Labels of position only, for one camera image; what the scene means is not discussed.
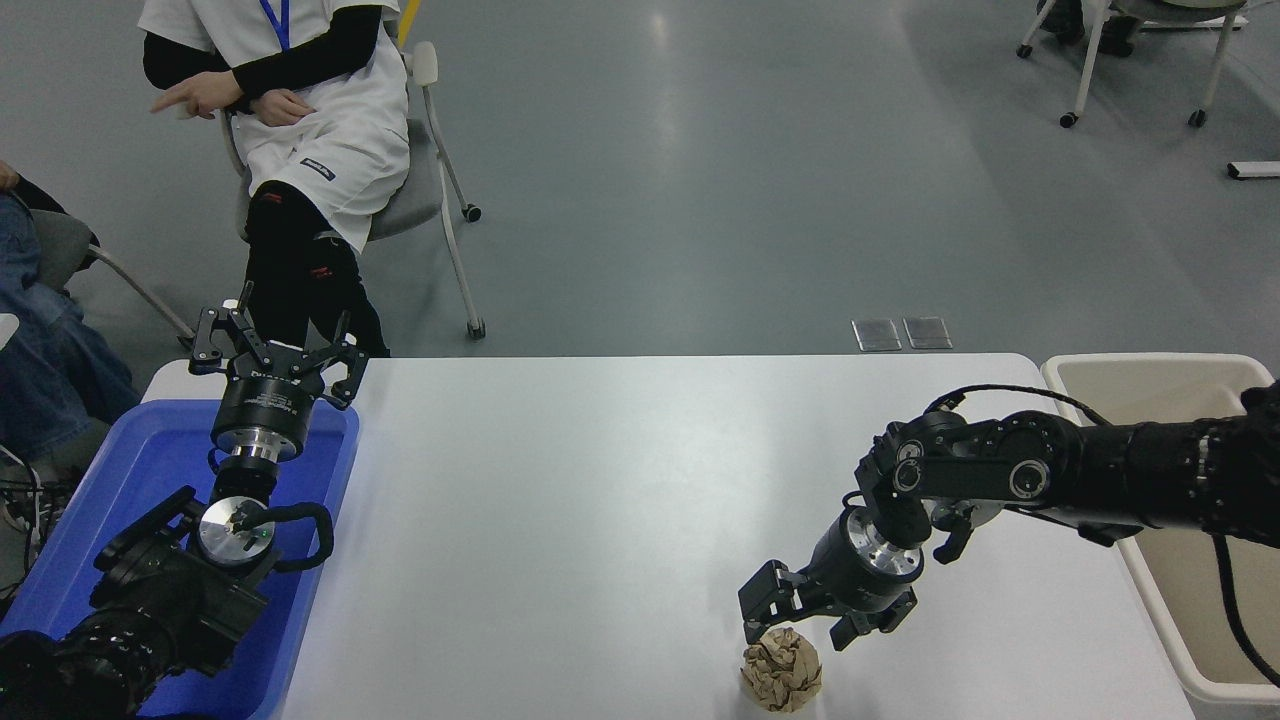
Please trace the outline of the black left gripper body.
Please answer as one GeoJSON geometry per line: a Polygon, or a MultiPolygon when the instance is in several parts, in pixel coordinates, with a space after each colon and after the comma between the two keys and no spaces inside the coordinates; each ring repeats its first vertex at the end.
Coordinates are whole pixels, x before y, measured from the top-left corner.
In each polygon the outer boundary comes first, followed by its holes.
{"type": "Polygon", "coordinates": [[[287,442],[307,438],[314,405],[324,384],[319,372],[294,370],[305,351],[289,345],[269,345],[260,363],[250,351],[230,360],[229,379],[212,424],[215,442],[232,442],[237,432],[265,429],[287,442]]]}

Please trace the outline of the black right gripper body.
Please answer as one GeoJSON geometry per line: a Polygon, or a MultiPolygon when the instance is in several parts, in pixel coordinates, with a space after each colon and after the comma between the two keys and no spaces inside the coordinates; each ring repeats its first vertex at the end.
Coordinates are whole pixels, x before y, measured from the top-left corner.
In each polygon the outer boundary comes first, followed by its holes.
{"type": "Polygon", "coordinates": [[[916,551],[886,539],[868,515],[842,515],[819,538],[809,577],[859,612],[890,607],[916,580],[916,551]]]}

